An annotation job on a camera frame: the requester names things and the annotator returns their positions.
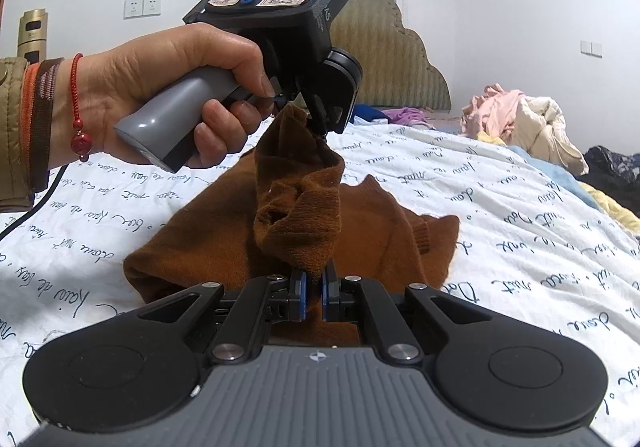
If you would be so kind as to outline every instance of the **brown cloth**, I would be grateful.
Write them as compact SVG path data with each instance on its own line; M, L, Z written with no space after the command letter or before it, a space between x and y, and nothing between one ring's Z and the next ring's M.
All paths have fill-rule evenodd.
M440 287L458 236L455 216L418 216L367 176L340 185L344 162L289 105L246 153L124 261L145 302L218 281L239 289L250 277L291 267L308 274L312 305L303 323L272 335L319 346L358 344L355 326L324 323L320 276L332 257L338 275L360 275L402 292L409 283Z

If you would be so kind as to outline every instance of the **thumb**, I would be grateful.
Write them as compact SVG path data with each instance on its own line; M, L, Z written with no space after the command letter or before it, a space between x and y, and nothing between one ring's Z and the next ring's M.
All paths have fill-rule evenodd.
M193 49L193 68L209 65L232 70L238 84L251 93L259 97L275 96L257 44L207 23L187 26L192 29L185 49Z

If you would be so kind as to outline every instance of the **gold cylinder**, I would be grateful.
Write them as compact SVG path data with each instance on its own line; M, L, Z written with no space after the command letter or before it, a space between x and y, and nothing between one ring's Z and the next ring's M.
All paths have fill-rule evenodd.
M30 63L47 58L48 17L44 8L29 10L22 15L18 28L18 57L24 57Z

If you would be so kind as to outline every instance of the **jacket sleeve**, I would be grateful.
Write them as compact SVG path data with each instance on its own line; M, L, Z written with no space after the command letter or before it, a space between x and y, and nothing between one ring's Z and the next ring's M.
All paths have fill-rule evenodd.
M0 212L25 211L33 205L20 149L20 100L27 61L0 59L7 75L0 85Z

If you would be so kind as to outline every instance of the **hand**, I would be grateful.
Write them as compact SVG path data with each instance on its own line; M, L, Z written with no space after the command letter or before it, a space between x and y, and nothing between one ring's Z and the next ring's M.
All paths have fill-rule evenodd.
M263 97L251 105L234 103L226 110L218 100L208 101L195 129L198 156L189 167L216 166L228 153L238 153L246 137L273 109L273 88L264 72L258 46L243 37L204 23L187 24L133 39L108 52L78 62L78 96L84 130L94 141L92 153L104 151L132 164L148 164L121 141L113 126L135 112L165 86L200 66L230 69L236 80ZM77 159L69 147L74 134L69 95L71 61L60 65L51 133L49 167Z

